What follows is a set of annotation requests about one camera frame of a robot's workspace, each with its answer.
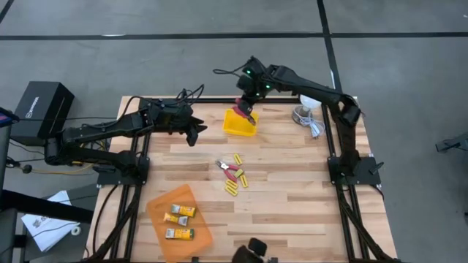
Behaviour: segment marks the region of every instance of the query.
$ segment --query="red pliers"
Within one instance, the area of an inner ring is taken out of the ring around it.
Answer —
[[[234,175],[231,175],[231,173],[228,170],[237,171],[240,169],[239,167],[237,167],[236,165],[226,164],[221,160],[216,160],[214,163],[217,166],[219,166],[219,168],[224,170],[224,174],[229,178],[229,180],[237,182],[237,178]]]

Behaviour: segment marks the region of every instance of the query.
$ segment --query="wooden tabletop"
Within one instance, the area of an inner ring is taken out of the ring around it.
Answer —
[[[119,115],[129,97],[123,97]],[[137,109],[132,101],[129,113]],[[194,116],[205,121],[196,146],[189,147],[185,135],[152,134],[148,156],[151,169],[143,187],[132,251],[133,262],[164,261],[146,203],[183,184],[189,184],[197,206],[209,225],[214,244],[198,255],[202,262],[230,262],[238,246],[251,237],[267,243],[268,257],[280,262],[346,262],[336,190],[330,183],[326,160],[326,136],[315,140],[309,128],[291,120],[296,104],[256,104],[260,115],[257,135],[240,137],[222,131],[224,112],[231,104],[194,104]],[[321,109],[314,110],[321,121]],[[334,124],[334,142],[338,142]],[[363,121],[356,129],[362,156],[371,153]],[[129,150],[131,139],[112,140],[110,150]],[[234,164],[238,153],[249,181],[233,197],[224,190],[226,176],[214,161]],[[99,191],[91,229],[111,186]],[[109,199],[99,222],[97,247],[115,226],[122,187]],[[356,186],[363,223],[376,242],[396,257],[382,197],[370,186]],[[356,256],[358,239],[352,228]],[[123,230],[119,256],[124,253],[127,228]],[[92,231],[87,248],[91,251]]]

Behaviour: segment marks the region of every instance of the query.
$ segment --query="yellow container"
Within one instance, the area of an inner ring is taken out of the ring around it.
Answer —
[[[258,113],[252,112],[250,115],[258,125]],[[227,109],[226,115],[224,116],[224,123],[222,124],[222,130],[228,134],[250,137],[256,135],[257,125],[252,125],[247,119],[237,115],[233,109]]]

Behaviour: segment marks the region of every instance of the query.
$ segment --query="orange tray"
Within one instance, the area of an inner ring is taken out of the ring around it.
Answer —
[[[183,205],[195,207],[195,216],[189,217],[187,227],[165,222],[164,214],[170,213],[171,205]],[[198,209],[197,203],[189,185],[183,185],[171,192],[164,194],[146,204],[154,230],[159,240],[159,246],[167,262],[179,262],[193,256],[195,253],[207,248],[213,242],[210,230],[206,226],[205,219]],[[168,240],[165,238],[166,229],[194,229],[193,240]]]

